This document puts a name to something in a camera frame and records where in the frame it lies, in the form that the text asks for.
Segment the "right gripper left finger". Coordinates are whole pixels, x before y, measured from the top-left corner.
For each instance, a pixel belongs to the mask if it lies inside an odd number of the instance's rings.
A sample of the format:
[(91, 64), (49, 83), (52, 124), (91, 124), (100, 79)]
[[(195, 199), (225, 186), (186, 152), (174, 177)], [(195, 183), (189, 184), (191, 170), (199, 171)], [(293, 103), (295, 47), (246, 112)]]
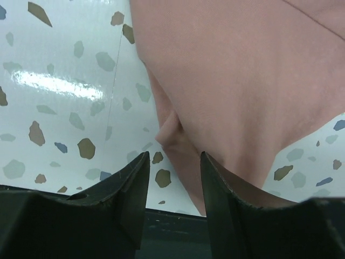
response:
[(1, 187), (1, 258), (134, 258), (141, 246), (148, 152), (71, 196)]

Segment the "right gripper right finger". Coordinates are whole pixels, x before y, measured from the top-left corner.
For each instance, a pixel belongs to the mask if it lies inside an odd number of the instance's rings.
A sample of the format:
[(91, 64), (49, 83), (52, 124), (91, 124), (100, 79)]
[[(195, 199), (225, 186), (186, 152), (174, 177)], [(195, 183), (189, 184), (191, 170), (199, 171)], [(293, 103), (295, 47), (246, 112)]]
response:
[(205, 152), (201, 178), (213, 258), (344, 258), (344, 198), (292, 202)]

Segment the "pink printed t-shirt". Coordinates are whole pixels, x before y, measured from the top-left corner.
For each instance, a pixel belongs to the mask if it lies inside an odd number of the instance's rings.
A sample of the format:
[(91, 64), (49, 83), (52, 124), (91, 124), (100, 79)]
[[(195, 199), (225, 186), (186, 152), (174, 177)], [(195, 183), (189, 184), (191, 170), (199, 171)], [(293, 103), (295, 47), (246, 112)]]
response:
[(262, 187), (344, 111), (344, 1), (130, 1), (156, 140), (200, 214), (200, 154)]

